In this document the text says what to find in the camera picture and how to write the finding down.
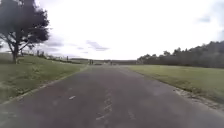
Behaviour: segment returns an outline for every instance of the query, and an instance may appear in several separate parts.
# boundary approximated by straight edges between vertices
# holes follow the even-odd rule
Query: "asphalt road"
[[[220,113],[123,68],[92,67],[0,106],[0,128],[224,128]]]

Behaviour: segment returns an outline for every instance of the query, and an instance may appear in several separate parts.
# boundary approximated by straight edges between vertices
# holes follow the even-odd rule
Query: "field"
[[[224,103],[224,69],[158,65],[128,68],[218,103]]]
[[[0,103],[67,76],[84,65],[68,64],[34,56],[21,57],[12,64],[9,54],[0,54]]]

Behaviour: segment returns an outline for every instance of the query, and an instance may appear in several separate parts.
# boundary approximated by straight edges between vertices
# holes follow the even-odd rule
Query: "cloudy sky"
[[[57,55],[136,59],[224,39],[224,0],[38,0]]]

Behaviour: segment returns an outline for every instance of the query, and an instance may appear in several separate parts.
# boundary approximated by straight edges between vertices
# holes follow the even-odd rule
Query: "distant tree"
[[[191,49],[177,48],[171,54],[164,51],[163,55],[144,55],[138,58],[143,64],[181,65],[207,68],[224,68],[224,41],[203,44]]]
[[[168,52],[168,51],[164,51],[163,54],[164,54],[164,56],[170,56],[170,52]]]
[[[17,63],[19,51],[48,40],[47,12],[35,0],[1,0],[0,39],[6,42]]]

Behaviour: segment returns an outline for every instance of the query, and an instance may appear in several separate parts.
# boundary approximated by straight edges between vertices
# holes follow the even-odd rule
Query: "grass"
[[[158,65],[128,68],[218,103],[224,103],[224,69]]]
[[[33,56],[21,57],[12,64],[9,54],[0,54],[0,103],[70,75],[84,65],[68,64]]]

